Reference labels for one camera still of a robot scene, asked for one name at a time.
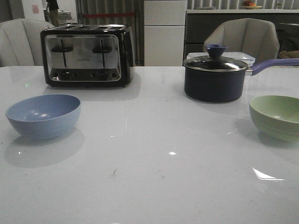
stainless steel toaster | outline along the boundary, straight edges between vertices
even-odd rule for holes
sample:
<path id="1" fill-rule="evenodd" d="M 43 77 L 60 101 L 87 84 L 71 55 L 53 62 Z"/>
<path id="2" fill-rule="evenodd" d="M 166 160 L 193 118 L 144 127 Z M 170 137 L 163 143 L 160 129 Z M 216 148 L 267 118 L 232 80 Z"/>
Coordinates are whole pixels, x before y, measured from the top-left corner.
<path id="1" fill-rule="evenodd" d="M 65 25 L 41 32 L 46 83 L 53 87 L 124 87 L 135 64 L 128 25 Z"/>

blue bowl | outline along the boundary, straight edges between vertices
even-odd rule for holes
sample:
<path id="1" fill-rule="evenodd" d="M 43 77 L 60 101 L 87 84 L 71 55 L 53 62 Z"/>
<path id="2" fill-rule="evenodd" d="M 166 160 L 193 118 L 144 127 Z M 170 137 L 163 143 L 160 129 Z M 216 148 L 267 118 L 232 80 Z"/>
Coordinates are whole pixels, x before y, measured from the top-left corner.
<path id="1" fill-rule="evenodd" d="M 50 94 L 22 100 L 6 111 L 6 117 L 22 136 L 44 140 L 67 134 L 81 111 L 80 100 L 65 94 Z"/>

bowl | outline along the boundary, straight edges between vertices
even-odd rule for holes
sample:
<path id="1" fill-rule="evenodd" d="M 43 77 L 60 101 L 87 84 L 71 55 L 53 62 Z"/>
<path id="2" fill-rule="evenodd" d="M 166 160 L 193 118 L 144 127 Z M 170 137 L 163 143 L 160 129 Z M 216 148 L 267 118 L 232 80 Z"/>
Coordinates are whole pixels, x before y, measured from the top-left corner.
<path id="1" fill-rule="evenodd" d="M 66 94 L 50 94 L 22 100 L 6 111 L 13 128 L 22 136 L 45 140 L 67 134 L 80 115 L 80 100 Z"/>
<path id="2" fill-rule="evenodd" d="M 255 126 L 282 141 L 299 141 L 299 99 L 288 96 L 260 96 L 250 100 Z"/>

white storage box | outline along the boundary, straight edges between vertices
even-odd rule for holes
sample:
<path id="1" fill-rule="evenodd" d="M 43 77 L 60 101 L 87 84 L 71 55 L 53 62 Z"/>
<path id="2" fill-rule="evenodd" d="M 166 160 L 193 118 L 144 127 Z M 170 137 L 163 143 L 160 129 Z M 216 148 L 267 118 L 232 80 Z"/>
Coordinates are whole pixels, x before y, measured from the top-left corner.
<path id="1" fill-rule="evenodd" d="M 195 52 L 195 53 L 189 53 L 187 55 L 187 58 L 197 57 L 197 56 L 206 56 L 206 55 L 208 55 L 207 52 Z M 231 57 L 233 59 L 243 61 L 243 62 L 247 63 L 249 67 L 252 66 L 254 61 L 256 60 L 254 57 L 249 56 L 243 52 L 224 52 L 222 54 L 222 56 Z"/>

chair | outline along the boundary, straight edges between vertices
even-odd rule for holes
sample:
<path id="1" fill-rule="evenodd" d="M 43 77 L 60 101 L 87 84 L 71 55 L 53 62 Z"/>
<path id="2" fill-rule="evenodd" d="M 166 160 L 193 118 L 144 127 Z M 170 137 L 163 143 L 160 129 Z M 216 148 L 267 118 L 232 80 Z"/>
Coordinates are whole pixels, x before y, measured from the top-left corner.
<path id="1" fill-rule="evenodd" d="M 254 57 L 255 62 L 275 59 L 279 42 L 272 22 L 251 18 L 230 20 L 222 23 L 205 41 L 227 45 L 227 52 L 238 51 Z"/>
<path id="2" fill-rule="evenodd" d="M 0 23 L 0 67 L 43 65 L 40 32 L 51 27 L 28 19 Z"/>

